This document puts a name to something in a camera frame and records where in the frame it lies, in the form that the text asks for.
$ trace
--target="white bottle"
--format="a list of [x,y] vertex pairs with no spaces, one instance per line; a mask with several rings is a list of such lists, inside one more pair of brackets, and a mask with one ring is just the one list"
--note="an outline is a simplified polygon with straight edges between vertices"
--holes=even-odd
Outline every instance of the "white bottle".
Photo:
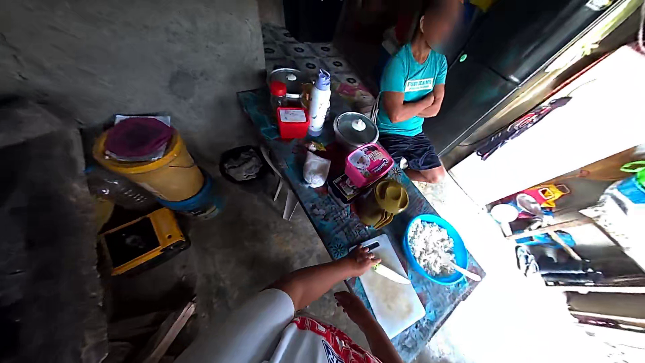
[[329,110],[331,75],[320,69],[318,79],[312,87],[312,101],[309,104],[309,135],[318,136],[323,131],[324,119]]

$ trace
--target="fridge door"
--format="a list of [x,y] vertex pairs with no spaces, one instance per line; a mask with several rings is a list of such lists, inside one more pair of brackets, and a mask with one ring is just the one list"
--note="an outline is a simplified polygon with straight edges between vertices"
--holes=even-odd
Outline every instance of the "fridge door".
[[454,147],[453,142],[470,135],[475,122],[493,108],[517,84],[475,62],[456,63],[448,73],[446,95],[439,114],[426,118],[423,132],[438,155]]
[[588,0],[501,0],[464,48],[468,61],[522,83],[602,14]]
[[493,5],[448,70],[439,114],[424,124],[437,154],[447,154],[483,125],[490,110],[605,11],[592,9],[591,2],[500,0]]

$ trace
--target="kitchen knife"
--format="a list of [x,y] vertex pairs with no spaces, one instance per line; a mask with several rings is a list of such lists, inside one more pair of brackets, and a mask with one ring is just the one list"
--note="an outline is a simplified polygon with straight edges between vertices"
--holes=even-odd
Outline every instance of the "kitchen knife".
[[372,267],[374,272],[377,274],[384,276],[386,278],[389,278],[390,280],[397,282],[399,284],[404,284],[407,285],[410,283],[410,280],[408,278],[403,277],[396,273],[395,271],[392,271],[389,267],[385,266],[384,264],[377,264],[376,266]]
[[[380,244],[378,242],[374,242],[373,244],[370,244],[370,245],[367,245],[367,246],[361,246],[361,247],[367,247],[369,249],[369,251],[371,251],[371,250],[375,249],[378,246],[380,246]],[[380,262],[377,265],[375,265],[374,267],[372,267],[372,269],[377,274],[379,274],[379,275],[381,275],[383,277],[386,277],[386,278],[388,278],[388,279],[390,279],[390,280],[392,280],[394,282],[397,282],[398,284],[403,284],[403,285],[410,284],[410,280],[407,277],[403,277],[403,276],[399,275],[397,272],[393,271],[392,269],[390,269],[389,267],[385,266],[384,264],[382,264]]]

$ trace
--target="red lid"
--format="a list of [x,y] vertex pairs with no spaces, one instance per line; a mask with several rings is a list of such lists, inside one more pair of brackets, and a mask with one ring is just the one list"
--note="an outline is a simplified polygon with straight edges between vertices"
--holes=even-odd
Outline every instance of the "red lid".
[[280,81],[271,82],[271,94],[274,96],[284,96],[286,94],[286,85]]

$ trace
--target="person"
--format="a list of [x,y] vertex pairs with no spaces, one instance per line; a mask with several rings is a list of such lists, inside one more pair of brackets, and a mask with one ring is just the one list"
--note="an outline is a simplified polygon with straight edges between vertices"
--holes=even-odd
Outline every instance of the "person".
[[405,158],[406,174],[419,182],[438,183],[446,174],[422,126],[441,109],[448,64],[437,48],[450,35],[460,8],[459,0],[429,0],[412,41],[381,76],[379,142],[397,163]]
[[380,261],[367,248],[358,247],[336,261],[296,270],[255,295],[212,332],[202,334],[176,362],[401,363],[383,328],[347,291],[334,294],[337,306],[365,334],[371,353],[336,327],[298,312],[338,282],[360,276]]

